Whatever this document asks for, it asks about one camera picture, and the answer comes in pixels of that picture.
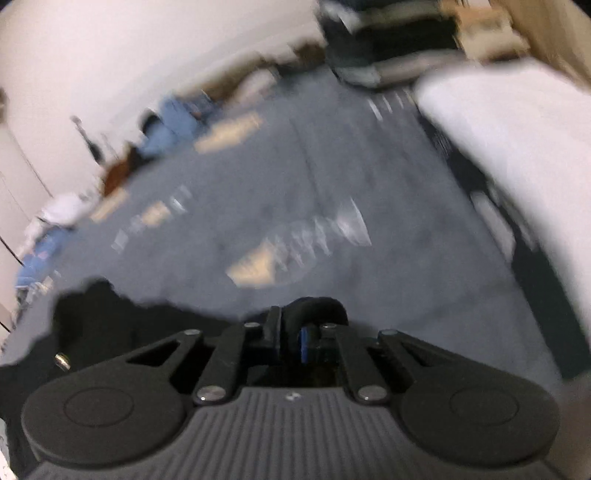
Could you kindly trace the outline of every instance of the white bedsheet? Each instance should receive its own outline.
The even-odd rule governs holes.
[[[525,216],[591,338],[591,94],[528,59],[439,71],[415,95]]]

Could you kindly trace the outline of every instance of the gray carpet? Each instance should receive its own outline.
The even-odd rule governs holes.
[[[363,334],[401,329],[554,390],[560,377],[527,302],[413,110],[395,92],[372,97],[377,113],[369,98],[321,70],[257,105],[263,124],[241,145],[210,154],[187,145],[147,168],[115,213],[82,225],[57,261],[55,289],[25,313],[2,362],[46,333],[59,292],[100,276],[135,301],[233,315],[331,296]],[[112,248],[133,216],[181,185],[193,195],[186,214]],[[332,217],[350,198],[370,247],[338,242],[305,275],[267,288],[226,275],[268,232]]]

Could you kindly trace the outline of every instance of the ribbed rubber pad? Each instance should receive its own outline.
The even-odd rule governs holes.
[[[204,407],[169,446],[113,470],[42,464],[31,480],[556,480],[542,461],[484,471],[441,461],[410,442],[390,413],[340,388],[244,388]]]

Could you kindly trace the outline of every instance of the paper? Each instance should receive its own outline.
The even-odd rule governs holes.
[[[258,113],[249,113],[235,120],[220,122],[212,127],[209,135],[201,137],[195,142],[195,150],[208,153],[223,148],[234,147],[259,130],[262,118]]]
[[[170,210],[164,202],[156,202],[149,206],[141,216],[142,223],[150,228],[155,228],[171,216]]]
[[[263,243],[231,266],[226,273],[237,287],[263,288],[273,285],[275,275],[270,246]]]
[[[122,188],[116,189],[107,198],[105,198],[90,216],[94,223],[101,223],[111,213],[117,210],[129,197],[129,193]]]

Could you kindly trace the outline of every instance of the metal screw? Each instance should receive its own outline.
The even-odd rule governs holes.
[[[388,391],[379,385],[366,385],[359,389],[357,395],[365,401],[380,401],[388,396]]]
[[[299,394],[298,392],[290,392],[285,396],[286,400],[289,401],[297,401],[301,398],[301,394]]]
[[[208,385],[197,392],[201,401],[219,401],[226,396],[226,391],[219,385]]]
[[[58,353],[57,355],[55,355],[54,360],[56,362],[56,365],[60,367],[64,372],[70,370],[70,360],[63,353]]]

